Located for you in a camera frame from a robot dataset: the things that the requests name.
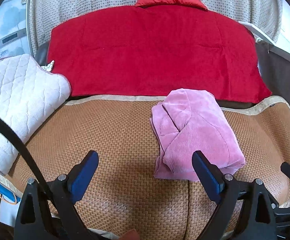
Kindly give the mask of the pink corduroy coat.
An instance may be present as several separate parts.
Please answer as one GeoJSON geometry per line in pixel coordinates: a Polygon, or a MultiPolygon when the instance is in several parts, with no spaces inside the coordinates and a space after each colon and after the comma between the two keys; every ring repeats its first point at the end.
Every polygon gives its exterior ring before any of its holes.
{"type": "Polygon", "coordinates": [[[224,174],[234,174],[245,165],[236,136],[210,92],[173,90],[151,112],[160,148],[155,178],[198,181],[192,165],[195,151],[201,151],[224,174]]]}

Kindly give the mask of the woven bamboo mat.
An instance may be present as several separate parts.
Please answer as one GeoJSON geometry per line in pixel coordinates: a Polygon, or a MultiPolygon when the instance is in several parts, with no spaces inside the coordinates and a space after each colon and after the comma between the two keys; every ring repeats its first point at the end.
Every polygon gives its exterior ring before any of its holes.
{"type": "MultiPolygon", "coordinates": [[[[27,147],[45,179],[67,173],[94,150],[99,166],[76,209],[85,225],[141,239],[196,239],[215,209],[199,182],[153,176],[159,144],[150,117],[154,101],[84,100],[61,106],[27,147]]],[[[235,178],[263,180],[290,206],[290,107],[272,96],[249,109],[223,111],[245,156],[235,178]]]]}

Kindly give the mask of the grey wooden crib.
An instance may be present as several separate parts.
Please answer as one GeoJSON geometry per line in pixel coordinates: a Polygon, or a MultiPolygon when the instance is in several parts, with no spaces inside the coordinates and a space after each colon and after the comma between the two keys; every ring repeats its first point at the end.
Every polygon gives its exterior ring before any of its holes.
{"type": "Polygon", "coordinates": [[[264,83],[290,105],[290,53],[263,40],[256,42],[256,52],[264,83]]]}

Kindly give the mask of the white quilted cushion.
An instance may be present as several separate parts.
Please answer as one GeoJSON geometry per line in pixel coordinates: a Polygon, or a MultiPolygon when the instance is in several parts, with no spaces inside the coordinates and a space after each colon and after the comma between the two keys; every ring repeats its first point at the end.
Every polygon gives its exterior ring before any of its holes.
{"type": "Polygon", "coordinates": [[[0,118],[26,143],[70,96],[69,81],[29,54],[0,59],[0,118]]]}

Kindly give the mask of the white shelf board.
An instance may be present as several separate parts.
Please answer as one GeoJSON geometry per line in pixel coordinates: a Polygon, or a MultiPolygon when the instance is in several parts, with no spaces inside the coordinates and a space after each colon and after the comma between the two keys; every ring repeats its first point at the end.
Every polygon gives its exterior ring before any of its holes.
{"type": "Polygon", "coordinates": [[[275,45],[275,42],[267,35],[265,34],[262,30],[260,30],[256,25],[253,25],[252,23],[248,22],[242,22],[239,21],[241,25],[246,27],[249,31],[251,31],[253,34],[264,40],[265,42],[275,45]]]}

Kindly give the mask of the red blanket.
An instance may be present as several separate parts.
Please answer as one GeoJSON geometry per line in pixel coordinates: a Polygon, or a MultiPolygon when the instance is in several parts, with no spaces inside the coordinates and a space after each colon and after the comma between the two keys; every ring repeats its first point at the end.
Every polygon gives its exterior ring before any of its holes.
{"type": "Polygon", "coordinates": [[[103,9],[52,29],[48,60],[72,96],[166,96],[179,88],[258,103],[271,95],[255,39],[213,11],[178,5],[103,9]]]}

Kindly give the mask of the window with frame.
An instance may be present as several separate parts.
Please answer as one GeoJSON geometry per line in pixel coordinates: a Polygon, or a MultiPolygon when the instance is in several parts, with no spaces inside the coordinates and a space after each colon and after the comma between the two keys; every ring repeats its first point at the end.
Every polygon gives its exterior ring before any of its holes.
{"type": "Polygon", "coordinates": [[[28,0],[1,0],[0,59],[30,53],[27,10],[28,0]]]}

